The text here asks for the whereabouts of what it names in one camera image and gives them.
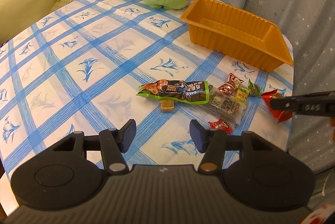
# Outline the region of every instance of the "snack wrapper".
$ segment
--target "snack wrapper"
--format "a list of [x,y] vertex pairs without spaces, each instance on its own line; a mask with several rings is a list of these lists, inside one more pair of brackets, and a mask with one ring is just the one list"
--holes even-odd
[[238,86],[234,99],[236,101],[242,102],[243,104],[247,104],[248,96],[249,96],[249,90],[242,86]]
[[219,118],[239,125],[244,116],[246,105],[235,101],[233,96],[219,91],[212,85],[208,85],[208,90],[209,101],[202,107],[219,116]]
[[220,86],[218,90],[220,92],[227,93],[229,95],[233,95],[236,88],[243,82],[243,80],[236,77],[233,73],[229,73],[228,81]]
[[260,91],[259,87],[255,83],[252,83],[250,79],[248,81],[248,89],[249,89],[251,96],[261,96],[262,95],[262,92]]
[[224,130],[226,133],[232,133],[232,127],[225,123],[222,119],[217,122],[208,122],[212,129]]
[[138,96],[171,99],[188,104],[206,104],[209,100],[207,81],[158,80],[139,87]]
[[272,99],[276,99],[276,98],[283,98],[284,96],[280,93],[278,93],[277,90],[273,90],[271,92],[267,92],[267,93],[263,93],[261,95],[261,98],[264,99],[266,105],[268,106],[272,116],[277,119],[278,123],[280,122],[284,122],[286,120],[289,120],[290,118],[292,118],[292,112],[291,111],[279,111],[279,110],[273,110],[270,107],[270,101]]

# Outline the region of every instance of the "green sofa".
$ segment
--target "green sofa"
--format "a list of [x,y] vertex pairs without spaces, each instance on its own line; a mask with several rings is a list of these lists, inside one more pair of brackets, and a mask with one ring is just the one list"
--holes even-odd
[[0,0],[0,45],[50,13],[56,0]]

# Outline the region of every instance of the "plastic tray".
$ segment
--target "plastic tray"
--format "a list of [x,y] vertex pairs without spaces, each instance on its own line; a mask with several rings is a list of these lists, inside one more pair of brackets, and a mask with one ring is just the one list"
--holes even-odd
[[293,61],[279,27],[255,14],[216,0],[194,0],[180,20],[192,43],[270,72]]

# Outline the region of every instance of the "tablecloth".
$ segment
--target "tablecloth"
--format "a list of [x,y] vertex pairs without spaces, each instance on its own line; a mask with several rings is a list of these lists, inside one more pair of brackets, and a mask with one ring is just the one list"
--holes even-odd
[[[76,0],[27,28],[0,49],[0,157],[15,168],[74,130],[86,135],[135,119],[137,133],[124,158],[133,164],[194,164],[202,154],[189,134],[197,119],[218,117],[176,103],[173,113],[136,96],[159,79],[207,80],[219,87],[230,72],[261,89],[292,94],[293,67],[271,73],[190,42],[182,10],[151,9],[142,0]],[[284,37],[292,54],[292,46]],[[249,97],[233,134],[252,130],[285,149],[291,120],[277,125],[262,99]],[[227,152],[224,167],[237,160]],[[99,152],[88,159],[103,167]]]

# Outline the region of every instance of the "red snack bag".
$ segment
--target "red snack bag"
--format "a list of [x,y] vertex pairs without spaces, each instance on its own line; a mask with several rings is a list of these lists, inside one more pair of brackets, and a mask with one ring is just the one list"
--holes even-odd
[[226,124],[222,119],[217,122],[208,122],[212,129],[224,130],[226,133],[232,133],[232,127]]
[[270,107],[270,101],[271,99],[276,98],[283,98],[284,96],[280,93],[278,93],[277,90],[273,90],[271,92],[263,93],[261,95],[261,98],[264,99],[266,105],[268,106],[272,116],[278,120],[278,123],[284,122],[286,120],[289,120],[292,118],[292,112],[291,111],[279,111],[279,110],[273,110]]
[[243,80],[236,77],[233,73],[229,73],[228,81],[218,88],[219,91],[233,95],[236,88],[243,82]]

